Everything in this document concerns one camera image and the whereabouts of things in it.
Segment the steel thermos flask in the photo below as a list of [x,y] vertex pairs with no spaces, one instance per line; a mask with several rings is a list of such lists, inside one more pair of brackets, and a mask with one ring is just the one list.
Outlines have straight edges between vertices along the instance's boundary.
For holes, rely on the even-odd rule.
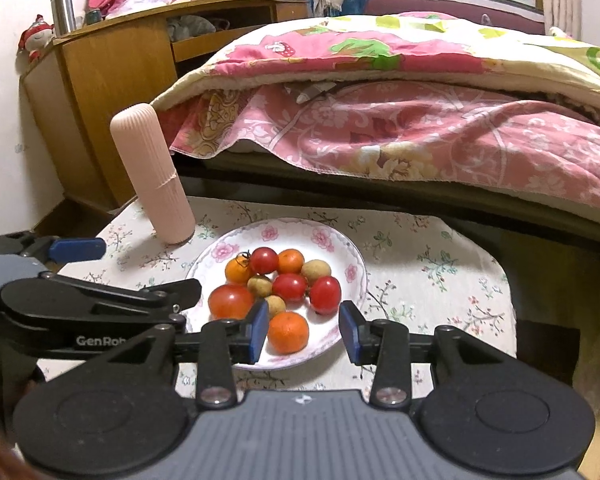
[[50,0],[50,8],[57,37],[67,36],[76,30],[72,0]]

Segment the wooden desk cabinet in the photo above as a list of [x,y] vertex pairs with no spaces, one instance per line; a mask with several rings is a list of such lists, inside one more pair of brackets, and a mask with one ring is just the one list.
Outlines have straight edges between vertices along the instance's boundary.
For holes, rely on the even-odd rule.
[[110,211],[133,196],[111,139],[117,112],[150,102],[186,67],[263,25],[307,18],[304,0],[196,0],[55,39],[20,78],[65,198]]

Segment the red plush doll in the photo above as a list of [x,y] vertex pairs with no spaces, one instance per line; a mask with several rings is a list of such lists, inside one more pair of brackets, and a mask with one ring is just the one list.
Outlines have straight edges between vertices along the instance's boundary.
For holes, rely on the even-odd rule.
[[26,52],[29,62],[33,62],[53,38],[54,26],[48,24],[42,14],[38,14],[34,22],[22,32],[18,42],[18,51]]

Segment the small orange mandarin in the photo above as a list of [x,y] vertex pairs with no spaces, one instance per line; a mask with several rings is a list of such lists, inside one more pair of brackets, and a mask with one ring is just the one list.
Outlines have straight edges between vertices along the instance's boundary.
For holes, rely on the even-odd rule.
[[278,254],[277,272],[279,274],[299,274],[303,265],[304,257],[302,252],[299,252],[298,249],[289,248]]
[[227,283],[245,285],[253,276],[250,266],[250,257],[247,254],[238,254],[225,266],[225,278]]

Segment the brown longan fruit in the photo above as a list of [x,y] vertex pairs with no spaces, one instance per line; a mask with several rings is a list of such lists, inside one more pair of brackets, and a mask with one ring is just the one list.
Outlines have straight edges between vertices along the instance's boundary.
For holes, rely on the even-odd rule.
[[314,259],[303,263],[300,271],[306,282],[312,286],[320,278],[332,275],[332,268],[323,260]]
[[266,275],[253,275],[247,282],[247,288],[254,298],[272,295],[272,281]]
[[265,301],[268,304],[268,317],[274,318],[286,311],[286,302],[282,297],[276,295],[270,295],[265,297]]

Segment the white floral plate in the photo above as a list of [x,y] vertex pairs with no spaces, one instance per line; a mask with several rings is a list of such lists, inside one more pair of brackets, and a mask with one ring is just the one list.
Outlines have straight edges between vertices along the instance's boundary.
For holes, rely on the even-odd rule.
[[[248,224],[222,235],[205,249],[189,271],[191,278],[201,284],[201,297],[196,307],[184,312],[187,329],[197,333],[211,317],[208,306],[209,295],[219,286],[230,284],[225,278],[225,266],[238,254],[249,257],[259,247],[274,249],[278,254],[294,248],[302,252],[304,262],[320,259],[332,268],[332,277],[341,287],[341,301],[351,300],[362,304],[366,296],[367,275],[363,257],[355,244],[331,226],[324,226],[312,220],[281,218],[268,219]],[[266,275],[273,284],[276,271]],[[294,367],[321,356],[340,341],[338,310],[331,315],[320,315],[310,305],[310,286],[306,283],[306,294],[298,304],[286,302],[285,312],[302,315],[309,324],[309,341],[306,348],[291,354],[277,354],[268,342],[268,334],[260,358],[250,370],[282,370]]]

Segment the red cherry tomato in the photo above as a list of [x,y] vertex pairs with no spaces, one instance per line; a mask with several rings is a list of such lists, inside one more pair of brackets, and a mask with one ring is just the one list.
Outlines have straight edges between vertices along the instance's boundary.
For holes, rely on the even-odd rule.
[[320,315],[334,314],[340,305],[341,287],[336,278],[318,278],[310,289],[310,305]]
[[306,279],[295,273],[278,274],[272,284],[272,293],[286,302],[298,304],[306,294]]
[[253,251],[249,258],[250,269],[255,274],[271,274],[278,270],[278,253],[268,247],[259,247]]

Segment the pink ribbed cylinder bottle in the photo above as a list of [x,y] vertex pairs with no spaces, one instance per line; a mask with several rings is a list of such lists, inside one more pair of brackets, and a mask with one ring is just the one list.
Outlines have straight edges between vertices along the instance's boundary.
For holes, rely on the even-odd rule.
[[152,106],[135,104],[114,115],[110,133],[137,198],[164,244],[186,242],[196,220]]

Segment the pink floral quilt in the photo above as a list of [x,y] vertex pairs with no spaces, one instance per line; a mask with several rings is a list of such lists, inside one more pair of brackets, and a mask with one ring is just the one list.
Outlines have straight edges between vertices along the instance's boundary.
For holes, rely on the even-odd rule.
[[408,12],[269,24],[152,103],[174,152],[453,182],[600,218],[600,47]]

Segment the large red tomato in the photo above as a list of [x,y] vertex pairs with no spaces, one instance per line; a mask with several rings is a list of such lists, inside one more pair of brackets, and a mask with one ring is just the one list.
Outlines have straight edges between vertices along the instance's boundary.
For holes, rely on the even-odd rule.
[[245,285],[225,284],[217,287],[208,298],[211,317],[214,320],[223,318],[244,318],[254,303],[252,293]]

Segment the dark bed frame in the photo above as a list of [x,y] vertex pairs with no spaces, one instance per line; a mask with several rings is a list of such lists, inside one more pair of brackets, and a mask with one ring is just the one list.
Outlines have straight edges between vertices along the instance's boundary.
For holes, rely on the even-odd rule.
[[516,313],[580,330],[573,383],[600,395],[600,210],[539,195],[449,182],[323,176],[265,154],[172,157],[189,195],[435,216],[501,263]]

